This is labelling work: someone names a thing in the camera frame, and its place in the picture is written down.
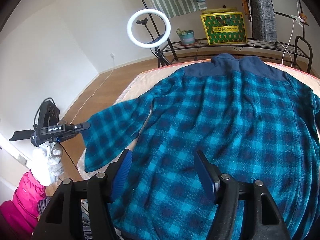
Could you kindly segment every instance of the metal bolt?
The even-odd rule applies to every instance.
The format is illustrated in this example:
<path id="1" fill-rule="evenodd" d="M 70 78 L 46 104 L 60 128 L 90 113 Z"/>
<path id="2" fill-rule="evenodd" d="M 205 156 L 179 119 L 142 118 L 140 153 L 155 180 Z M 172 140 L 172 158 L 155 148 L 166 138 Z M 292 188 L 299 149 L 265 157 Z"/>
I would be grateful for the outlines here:
<path id="1" fill-rule="evenodd" d="M 230 175 L 229 175 L 229 174 L 226 174 L 226 173 L 223 173 L 223 174 L 221 175 L 221 178 L 223 178 L 223 179 L 225 179 L 225 180 L 228 180 L 228 179 L 230 179 Z"/>
<path id="2" fill-rule="evenodd" d="M 63 181 L 62 181 L 62 183 L 64 184 L 64 185 L 67 185 L 67 184 L 69 184 L 71 182 L 71 179 L 70 178 L 66 178 L 66 179 L 64 179 Z"/>
<path id="3" fill-rule="evenodd" d="M 260 187 L 263 185 L 263 182 L 259 179 L 257 179 L 255 183 L 257 186 L 260 186 Z"/>
<path id="4" fill-rule="evenodd" d="M 97 178 L 102 179 L 106 174 L 103 171 L 97 173 Z"/>

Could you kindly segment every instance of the gloved hand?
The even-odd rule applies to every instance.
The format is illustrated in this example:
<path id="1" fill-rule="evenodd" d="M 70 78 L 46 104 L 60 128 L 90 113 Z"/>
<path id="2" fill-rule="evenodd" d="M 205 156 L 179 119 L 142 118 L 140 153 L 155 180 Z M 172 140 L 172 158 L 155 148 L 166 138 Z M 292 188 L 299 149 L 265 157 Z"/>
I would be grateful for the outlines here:
<path id="1" fill-rule="evenodd" d="M 49 186 L 63 174 L 62 147 L 59 143 L 46 141 L 32 152 L 31 173 L 42 186 Z"/>

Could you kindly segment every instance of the yellow box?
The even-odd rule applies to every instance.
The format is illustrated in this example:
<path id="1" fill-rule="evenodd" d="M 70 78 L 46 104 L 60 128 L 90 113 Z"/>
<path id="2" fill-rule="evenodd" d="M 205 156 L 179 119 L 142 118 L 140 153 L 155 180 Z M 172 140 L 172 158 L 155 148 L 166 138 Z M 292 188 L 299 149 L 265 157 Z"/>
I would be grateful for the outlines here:
<path id="1" fill-rule="evenodd" d="M 210 45 L 248 42 L 241 12 L 203 13 L 201 19 Z"/>

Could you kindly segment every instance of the ring light stand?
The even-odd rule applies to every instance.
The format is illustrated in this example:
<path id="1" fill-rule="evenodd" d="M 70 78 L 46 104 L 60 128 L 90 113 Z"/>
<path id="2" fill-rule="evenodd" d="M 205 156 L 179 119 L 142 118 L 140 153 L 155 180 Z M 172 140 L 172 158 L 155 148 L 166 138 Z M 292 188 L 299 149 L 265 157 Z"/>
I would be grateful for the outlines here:
<path id="1" fill-rule="evenodd" d="M 149 43 L 142 43 L 140 41 L 137 41 L 135 39 L 135 37 L 133 36 L 132 34 L 132 24 L 133 22 L 135 21 L 135 19 L 143 14 L 155 14 L 155 15 L 158 15 L 164 22 L 165 24 L 165 32 L 164 34 L 158 36 L 156 39 L 153 38 L 150 30 L 148 29 L 147 27 L 147 21 L 148 21 L 148 18 L 145 18 L 144 20 L 140 21 L 140 20 L 137 20 L 136 23 L 137 24 L 142 24 L 143 26 L 145 26 L 145 28 L 147 29 L 147 31 L 149 32 L 151 38 L 152 38 L 152 42 L 149 42 Z M 170 35 L 170 31 L 171 31 L 171 24 L 170 24 L 170 21 L 169 19 L 167 18 L 167 16 L 158 11 L 158 10 L 155 10 L 155 9 L 143 9 L 143 10 L 140 10 L 138 12 L 136 12 L 134 15 L 131 16 L 131 18 L 129 19 L 128 21 L 128 24 L 127 24 L 127 34 L 129 36 L 129 39 L 137 46 L 141 47 L 141 48 L 144 48 L 144 49 L 152 49 L 154 48 L 155 49 L 155 54 L 156 56 L 158 57 L 158 67 L 160 66 L 169 66 L 170 65 L 170 62 L 169 60 L 163 55 L 162 51 L 160 50 L 159 46 L 161 44 L 163 44 L 169 37 Z"/>

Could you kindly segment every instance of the plaid shirt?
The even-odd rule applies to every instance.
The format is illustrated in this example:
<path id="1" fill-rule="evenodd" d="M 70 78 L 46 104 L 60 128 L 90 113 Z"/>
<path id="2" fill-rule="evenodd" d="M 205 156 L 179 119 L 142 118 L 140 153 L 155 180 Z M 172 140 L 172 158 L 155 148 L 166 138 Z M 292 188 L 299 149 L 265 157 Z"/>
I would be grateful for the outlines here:
<path id="1" fill-rule="evenodd" d="M 303 238 L 319 214 L 320 99 L 257 57 L 229 54 L 180 68 L 137 99 L 93 115 L 82 132 L 85 170 L 115 158 L 142 130 L 124 193 L 109 205 L 114 225 L 139 239 L 205 239 L 217 206 L 193 166 L 200 148 L 235 179 L 261 179 L 291 237 Z M 239 239 L 243 201 L 233 239 Z"/>

